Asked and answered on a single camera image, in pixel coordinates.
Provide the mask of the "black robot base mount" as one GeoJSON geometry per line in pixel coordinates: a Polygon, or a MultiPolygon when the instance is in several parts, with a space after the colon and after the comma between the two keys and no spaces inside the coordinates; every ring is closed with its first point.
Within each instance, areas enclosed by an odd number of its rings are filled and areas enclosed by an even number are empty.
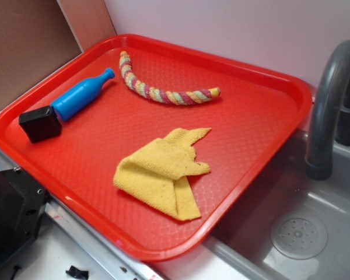
{"type": "Polygon", "coordinates": [[[37,239],[47,190],[21,168],[0,171],[0,254],[37,239]]]}

